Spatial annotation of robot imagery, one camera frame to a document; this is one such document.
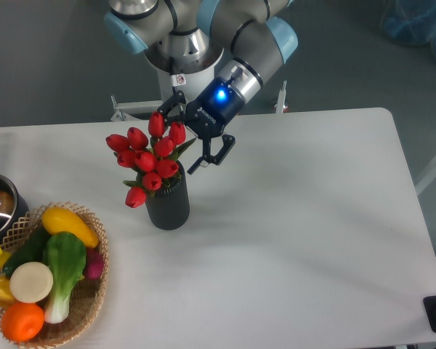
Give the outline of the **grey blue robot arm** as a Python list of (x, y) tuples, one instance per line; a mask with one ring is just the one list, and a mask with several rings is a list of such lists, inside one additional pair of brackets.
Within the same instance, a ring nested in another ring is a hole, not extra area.
[(157, 70), (166, 124), (202, 142), (195, 167), (221, 164), (225, 131), (298, 46), (279, 18), (287, 1), (111, 1), (104, 23), (127, 52)]

